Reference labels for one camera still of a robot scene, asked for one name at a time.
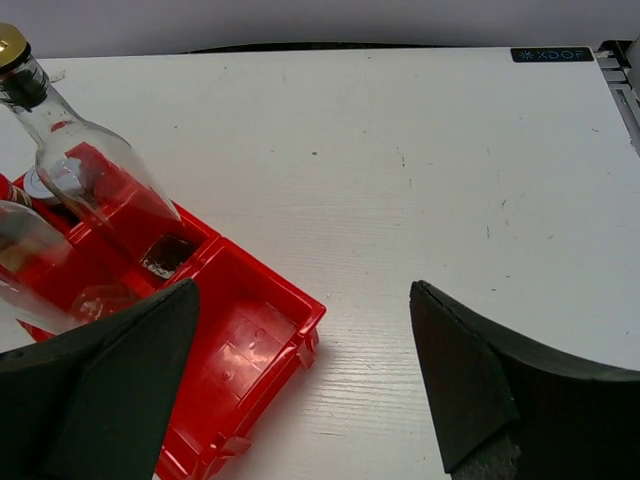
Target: white table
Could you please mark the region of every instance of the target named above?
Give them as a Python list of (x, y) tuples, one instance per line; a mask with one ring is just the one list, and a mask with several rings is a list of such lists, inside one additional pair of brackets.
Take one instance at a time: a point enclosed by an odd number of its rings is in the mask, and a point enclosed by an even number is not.
[[(460, 49), (43, 64), (172, 198), (329, 309), (316, 365), (218, 478), (446, 478), (412, 280), (640, 369), (640, 161), (596, 63)], [(0, 143), (5, 174), (33, 161), (4, 109)], [(0, 349), (26, 341), (3, 328)]]

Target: scratch mark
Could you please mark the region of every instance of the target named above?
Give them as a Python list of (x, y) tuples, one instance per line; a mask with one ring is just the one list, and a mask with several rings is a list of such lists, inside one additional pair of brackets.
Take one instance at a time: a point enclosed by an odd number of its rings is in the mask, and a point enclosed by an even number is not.
[(500, 181), (500, 173), (504, 173), (504, 168), (499, 168), (498, 170), (496, 170), (496, 182), (498, 183), (498, 185), (502, 185), (502, 182)]
[(398, 155), (400, 155), (400, 158), (402, 159), (402, 168), (404, 168), (405, 167), (404, 155), (400, 151), (400, 147), (396, 147), (396, 151), (398, 152)]
[(326, 435), (327, 437), (342, 437), (339, 433), (331, 433), (331, 432), (313, 432), (316, 435)]

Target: wood grain surface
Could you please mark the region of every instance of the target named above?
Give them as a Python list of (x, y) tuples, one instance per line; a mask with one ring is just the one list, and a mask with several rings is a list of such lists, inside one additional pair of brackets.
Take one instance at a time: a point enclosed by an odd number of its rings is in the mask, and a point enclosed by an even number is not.
[[(43, 64), (174, 200), (328, 307), (316, 364), (221, 480), (446, 478), (413, 280), (640, 368), (640, 163), (595, 63), (459, 49)], [(16, 176), (34, 146), (8, 111), (0, 127)], [(4, 349), (26, 341), (2, 328)]]

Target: white wall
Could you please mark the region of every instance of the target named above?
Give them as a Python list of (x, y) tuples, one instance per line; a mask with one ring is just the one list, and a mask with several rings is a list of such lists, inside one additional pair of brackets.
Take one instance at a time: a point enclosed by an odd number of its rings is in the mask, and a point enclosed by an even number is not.
[(40, 57), (285, 41), (598, 46), (634, 39), (638, 0), (0, 0)]

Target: bottle neck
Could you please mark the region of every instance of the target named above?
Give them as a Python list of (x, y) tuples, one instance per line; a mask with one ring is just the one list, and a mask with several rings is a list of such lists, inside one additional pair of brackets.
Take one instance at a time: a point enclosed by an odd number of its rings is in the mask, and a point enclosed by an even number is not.
[(58, 128), (82, 122), (33, 57), (0, 76), (0, 103), (9, 107), (38, 147)]

